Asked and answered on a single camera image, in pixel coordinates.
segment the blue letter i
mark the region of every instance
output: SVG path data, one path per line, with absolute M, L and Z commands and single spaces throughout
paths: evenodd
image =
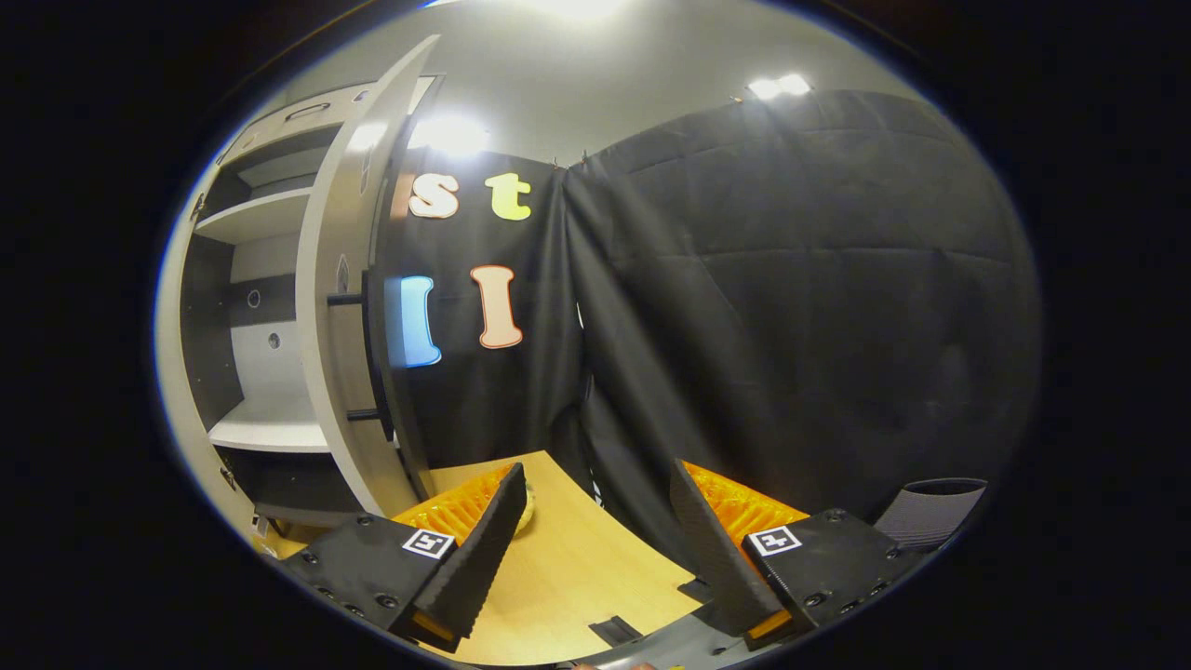
M 398 277 L 385 281 L 385 303 L 393 303 L 393 286 Z M 395 367 L 398 362 L 405 362 L 405 368 L 420 368 L 434 365 L 442 361 L 443 355 L 434 342 L 430 340 L 430 318 L 426 313 L 426 299 L 430 289 L 435 287 L 435 281 L 429 276 L 405 276 L 400 278 L 400 315 L 397 309 L 385 309 L 385 326 L 389 332 L 388 357 Z M 395 334 L 400 327 L 401 339 L 405 342 L 404 351 L 397 351 Z

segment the ceiling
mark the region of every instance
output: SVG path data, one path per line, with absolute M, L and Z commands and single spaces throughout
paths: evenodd
M 378 26 L 310 68 L 286 102 L 372 81 L 429 35 L 443 74 L 436 113 L 474 119 L 490 149 L 560 164 L 675 117 L 717 107 L 761 76 L 816 89 L 922 96 L 847 39 L 749 0 L 597 0 L 604 17 L 544 8 L 580 0 L 456 0 Z

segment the white shelf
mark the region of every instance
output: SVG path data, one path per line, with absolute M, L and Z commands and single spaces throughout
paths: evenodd
M 207 433 L 222 447 L 254 452 L 330 453 L 308 399 L 244 399 Z
M 194 232 L 229 244 L 298 232 L 311 190 L 295 188 L 229 207 L 199 221 Z

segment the open cabinet door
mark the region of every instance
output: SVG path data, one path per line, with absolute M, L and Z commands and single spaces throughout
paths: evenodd
M 363 283 L 384 165 L 407 123 L 418 77 L 438 36 L 401 57 L 339 130 L 314 180 L 298 244 L 297 320 L 306 386 L 328 447 L 360 505 L 393 516 L 418 502 L 389 443 L 384 388 L 366 334 Z M 348 296 L 347 299 L 329 296 Z

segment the black curtain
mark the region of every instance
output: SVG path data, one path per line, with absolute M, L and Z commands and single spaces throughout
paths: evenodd
M 996 175 L 930 106 L 747 101 L 566 170 L 473 167 L 428 156 L 459 177 L 460 213 L 403 232 L 404 274 L 436 281 L 443 361 L 410 371 L 431 467 L 550 450 L 691 569 L 673 457 L 869 521 L 908 482 L 1006 463 L 1037 386 L 1033 261 Z M 532 182 L 531 219 L 493 215 L 482 180 L 501 171 Z M 517 273 L 517 347 L 476 344 L 484 263 Z
M 559 182 L 563 170 L 495 152 L 451 156 L 412 149 L 400 179 L 436 173 L 459 181 L 459 211 L 448 218 L 407 214 L 385 225 L 387 252 L 401 276 L 434 280 L 426 300 L 430 333 L 442 359 L 404 372 L 412 417 L 430 468 L 448 468 L 545 450 L 591 491 L 582 456 L 579 405 L 582 343 L 575 315 Z M 519 203 L 531 214 L 503 219 L 485 180 L 515 173 L 531 189 Z M 484 311 L 474 267 L 513 270 L 509 293 L 520 344 L 480 345 Z

